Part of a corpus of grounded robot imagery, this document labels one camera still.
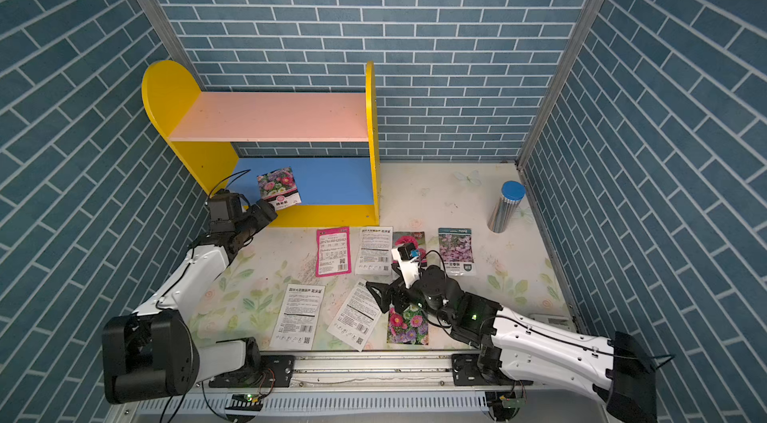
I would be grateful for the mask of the candy chrysanthemum seed bag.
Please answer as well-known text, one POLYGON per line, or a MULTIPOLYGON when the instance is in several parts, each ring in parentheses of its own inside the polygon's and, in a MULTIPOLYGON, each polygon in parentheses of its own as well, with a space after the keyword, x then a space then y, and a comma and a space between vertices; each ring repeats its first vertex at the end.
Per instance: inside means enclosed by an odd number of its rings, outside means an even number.
POLYGON ((260 197, 276 211, 302 203, 296 178, 291 167, 276 169, 257 177, 260 197))

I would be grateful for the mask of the green gourd seed bag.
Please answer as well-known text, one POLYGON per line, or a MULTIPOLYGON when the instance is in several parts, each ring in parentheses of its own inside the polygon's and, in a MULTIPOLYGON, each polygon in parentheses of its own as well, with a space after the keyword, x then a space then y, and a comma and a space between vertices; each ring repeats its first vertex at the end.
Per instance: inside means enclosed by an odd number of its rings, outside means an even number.
POLYGON ((367 283, 359 280, 329 324, 328 332, 353 350, 363 351, 382 314, 367 283))

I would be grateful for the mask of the white text gourd seed bag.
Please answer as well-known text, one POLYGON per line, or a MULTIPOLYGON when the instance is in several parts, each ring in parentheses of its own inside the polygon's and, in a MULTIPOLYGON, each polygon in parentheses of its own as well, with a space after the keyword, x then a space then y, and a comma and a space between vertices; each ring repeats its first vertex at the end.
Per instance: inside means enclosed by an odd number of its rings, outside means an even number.
POLYGON ((393 229, 369 226, 361 229, 360 248, 355 264, 356 275, 387 276, 391 273, 393 229))

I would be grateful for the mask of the colourful flower seed bag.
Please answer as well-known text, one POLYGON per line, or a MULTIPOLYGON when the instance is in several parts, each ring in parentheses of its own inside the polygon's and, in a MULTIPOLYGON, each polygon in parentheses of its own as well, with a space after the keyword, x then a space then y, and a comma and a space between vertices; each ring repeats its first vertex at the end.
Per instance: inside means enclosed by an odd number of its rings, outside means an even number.
POLYGON ((429 323, 421 307, 410 305, 403 311, 389 309, 387 342, 401 345, 428 345, 429 323))

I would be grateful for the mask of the red peony seed bag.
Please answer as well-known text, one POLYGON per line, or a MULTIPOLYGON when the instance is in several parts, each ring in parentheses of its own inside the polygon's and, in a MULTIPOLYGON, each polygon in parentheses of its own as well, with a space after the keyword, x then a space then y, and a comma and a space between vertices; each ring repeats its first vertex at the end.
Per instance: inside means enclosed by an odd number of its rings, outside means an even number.
POLYGON ((400 247, 409 243, 419 252, 419 266, 425 267, 427 265, 425 233, 423 231, 395 231, 393 233, 394 247, 400 247))

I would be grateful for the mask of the pink-bordered seed bag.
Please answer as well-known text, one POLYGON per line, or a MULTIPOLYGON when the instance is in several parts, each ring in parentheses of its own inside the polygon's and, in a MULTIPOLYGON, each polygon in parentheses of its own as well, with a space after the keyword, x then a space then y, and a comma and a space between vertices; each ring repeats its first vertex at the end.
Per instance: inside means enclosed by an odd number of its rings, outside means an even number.
POLYGON ((317 249, 316 277, 352 272, 349 227, 318 229, 317 249))

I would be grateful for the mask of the purple flower seed bag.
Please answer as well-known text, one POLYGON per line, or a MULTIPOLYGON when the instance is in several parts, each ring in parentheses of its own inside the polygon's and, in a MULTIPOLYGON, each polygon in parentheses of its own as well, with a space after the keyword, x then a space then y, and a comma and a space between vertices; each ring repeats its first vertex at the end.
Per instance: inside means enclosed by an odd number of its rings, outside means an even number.
POLYGON ((473 233, 469 228, 441 227, 437 231, 439 254, 449 276, 477 274, 473 258, 473 233))

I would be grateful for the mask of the white back-side seed bag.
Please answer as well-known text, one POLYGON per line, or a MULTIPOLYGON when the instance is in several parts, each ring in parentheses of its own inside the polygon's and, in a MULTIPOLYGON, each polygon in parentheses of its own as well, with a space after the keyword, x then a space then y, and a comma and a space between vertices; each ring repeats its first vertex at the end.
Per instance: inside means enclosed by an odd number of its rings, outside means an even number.
POLYGON ((309 351, 313 347, 325 287, 290 284, 270 341, 272 350, 309 351))

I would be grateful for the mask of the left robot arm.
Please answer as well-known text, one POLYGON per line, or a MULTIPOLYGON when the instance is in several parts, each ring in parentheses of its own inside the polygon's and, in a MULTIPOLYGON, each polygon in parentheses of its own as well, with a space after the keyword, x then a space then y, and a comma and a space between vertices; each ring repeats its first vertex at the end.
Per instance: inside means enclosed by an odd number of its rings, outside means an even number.
POLYGON ((206 201, 209 223, 178 268, 132 313, 110 319, 102 332, 104 390, 111 404, 182 396, 219 379, 252 384, 263 374, 252 337, 199 347, 191 320, 205 294, 240 250, 278 216, 273 205, 217 191, 206 201))

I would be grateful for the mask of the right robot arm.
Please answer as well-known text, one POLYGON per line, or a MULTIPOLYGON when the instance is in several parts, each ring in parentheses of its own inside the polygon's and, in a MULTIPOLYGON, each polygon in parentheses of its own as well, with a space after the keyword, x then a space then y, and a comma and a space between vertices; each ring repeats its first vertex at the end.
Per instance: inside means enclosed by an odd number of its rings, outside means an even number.
POLYGON ((452 339, 479 349, 477 370, 488 383, 542 383, 601 402, 621 422, 657 419, 657 367, 628 333, 590 336, 533 320, 462 290, 434 265, 412 282, 399 277, 366 287, 381 311, 415 305, 452 339))

